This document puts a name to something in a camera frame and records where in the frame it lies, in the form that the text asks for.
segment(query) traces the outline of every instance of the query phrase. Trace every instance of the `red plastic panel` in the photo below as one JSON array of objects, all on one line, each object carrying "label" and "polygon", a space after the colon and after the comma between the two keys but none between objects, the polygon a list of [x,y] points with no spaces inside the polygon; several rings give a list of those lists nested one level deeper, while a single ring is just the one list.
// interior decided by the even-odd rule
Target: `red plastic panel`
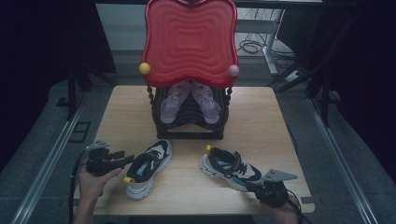
[{"label": "red plastic panel", "polygon": [[146,6],[147,41],[142,63],[152,87],[183,80],[215,88],[233,85],[228,68],[238,65],[234,45],[236,7],[231,0],[151,0]]}]

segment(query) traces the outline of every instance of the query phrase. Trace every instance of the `gray carpet floor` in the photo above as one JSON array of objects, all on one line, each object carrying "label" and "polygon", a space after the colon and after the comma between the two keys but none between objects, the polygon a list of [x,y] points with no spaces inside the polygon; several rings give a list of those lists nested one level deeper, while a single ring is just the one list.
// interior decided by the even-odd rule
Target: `gray carpet floor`
[{"label": "gray carpet floor", "polygon": [[[108,76],[121,85],[143,85],[136,71],[137,63],[117,64],[118,73]],[[272,80],[263,58],[244,57],[235,86],[264,86]],[[91,124],[88,135],[71,134],[56,163],[28,223],[67,223],[67,197],[70,174],[78,153],[90,144],[100,125],[112,86],[90,76],[93,89],[78,119],[80,125]],[[306,214],[313,223],[364,223],[354,198],[320,132],[304,97],[307,83],[277,93],[276,98],[290,130],[304,175],[315,200],[316,210]],[[49,101],[35,127],[0,174],[0,223],[10,223],[40,167],[66,124],[67,107],[57,106],[67,97],[65,82],[49,92]],[[338,113],[329,108],[330,130],[341,148],[352,174],[372,206],[377,223],[396,223],[396,186],[354,130]],[[95,217],[95,223],[275,223],[270,216],[247,217]]]}]

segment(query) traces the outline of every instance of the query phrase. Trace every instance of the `wooden table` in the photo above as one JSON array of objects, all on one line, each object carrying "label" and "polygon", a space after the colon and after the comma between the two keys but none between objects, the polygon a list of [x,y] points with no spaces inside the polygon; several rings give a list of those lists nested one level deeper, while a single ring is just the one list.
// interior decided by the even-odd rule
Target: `wooden table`
[{"label": "wooden table", "polygon": [[[107,141],[111,151],[139,155],[158,141],[151,116],[147,87],[118,86],[108,102],[96,139]],[[274,92],[264,87],[233,87],[230,116],[223,140],[170,140],[174,156],[169,166],[155,176],[148,197],[127,196],[122,179],[129,165],[111,179],[95,208],[96,215],[242,215],[268,213],[255,195],[232,189],[222,178],[205,175],[199,166],[205,146],[238,151],[244,161],[262,174],[270,169],[298,179],[285,181],[298,197],[311,194]],[[303,203],[304,213],[315,210]]]}]

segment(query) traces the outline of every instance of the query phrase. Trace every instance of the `shoe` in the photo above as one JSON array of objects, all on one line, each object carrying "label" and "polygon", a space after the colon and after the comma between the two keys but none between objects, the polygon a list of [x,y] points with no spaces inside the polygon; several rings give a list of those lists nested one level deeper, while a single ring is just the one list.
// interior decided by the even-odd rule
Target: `shoe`
[{"label": "shoe", "polygon": [[190,82],[179,82],[171,87],[168,96],[161,103],[161,121],[163,123],[172,123],[181,104],[186,100],[190,94]]},{"label": "shoe", "polygon": [[145,153],[134,159],[131,167],[126,173],[126,193],[131,198],[142,199],[152,189],[154,176],[164,170],[172,159],[173,150],[169,141],[160,140]]},{"label": "shoe", "polygon": [[262,183],[262,173],[249,163],[241,160],[238,152],[231,153],[217,147],[206,147],[201,158],[201,169],[205,174],[221,177],[234,189],[248,191],[246,183]]},{"label": "shoe", "polygon": [[201,107],[204,119],[208,124],[214,124],[219,121],[220,106],[213,99],[210,87],[199,82],[191,83],[191,93],[195,101]]}]

